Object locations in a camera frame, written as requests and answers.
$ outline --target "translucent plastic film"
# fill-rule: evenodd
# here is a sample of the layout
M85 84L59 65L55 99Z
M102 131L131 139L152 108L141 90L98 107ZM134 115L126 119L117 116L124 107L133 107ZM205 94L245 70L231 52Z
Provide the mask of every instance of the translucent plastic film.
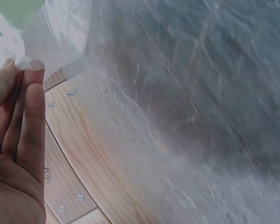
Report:
M159 224L280 224L280 0L94 0L84 56L73 98Z
M92 0L0 0L0 67L46 67L46 77L78 59L87 42ZM31 63L40 60L43 63Z

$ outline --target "plastic bag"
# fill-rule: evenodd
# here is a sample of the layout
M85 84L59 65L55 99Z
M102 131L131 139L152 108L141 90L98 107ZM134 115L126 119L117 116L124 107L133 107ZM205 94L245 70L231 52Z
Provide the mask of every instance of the plastic bag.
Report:
M45 67L48 77L77 60L91 12L92 0L0 0L0 67L12 58L19 69Z

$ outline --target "wood grain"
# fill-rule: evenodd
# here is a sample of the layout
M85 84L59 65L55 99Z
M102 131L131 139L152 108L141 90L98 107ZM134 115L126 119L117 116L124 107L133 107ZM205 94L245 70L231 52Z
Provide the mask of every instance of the wood grain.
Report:
M83 216L72 224L111 224L100 209Z
M66 78L64 74L62 72L57 71L43 82L43 89L45 91L48 91L49 89L52 89L53 87L64 82L65 80Z
M46 161L51 181L46 186L45 200L58 220L66 224L95 209L96 204L66 161L52 133L46 130ZM83 195L83 201L78 201L77 195Z
M60 222L57 221L56 217L53 215L51 209L45 204L46 207L46 214L47 214L47 221L46 224L60 224Z
M46 92L54 102L47 121L65 156L95 202L113 224L156 224L92 129L76 96L67 96L68 81Z

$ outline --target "hand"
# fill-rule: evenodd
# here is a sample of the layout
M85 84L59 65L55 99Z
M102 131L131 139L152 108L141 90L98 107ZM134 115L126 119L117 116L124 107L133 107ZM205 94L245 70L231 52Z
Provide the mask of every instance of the hand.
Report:
M0 224L44 224L44 70L0 70Z

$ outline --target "green object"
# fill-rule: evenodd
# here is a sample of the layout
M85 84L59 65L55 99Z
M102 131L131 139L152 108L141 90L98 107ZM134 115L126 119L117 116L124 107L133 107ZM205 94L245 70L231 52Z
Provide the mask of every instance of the green object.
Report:
M0 0L0 13L15 28L24 29L45 0Z

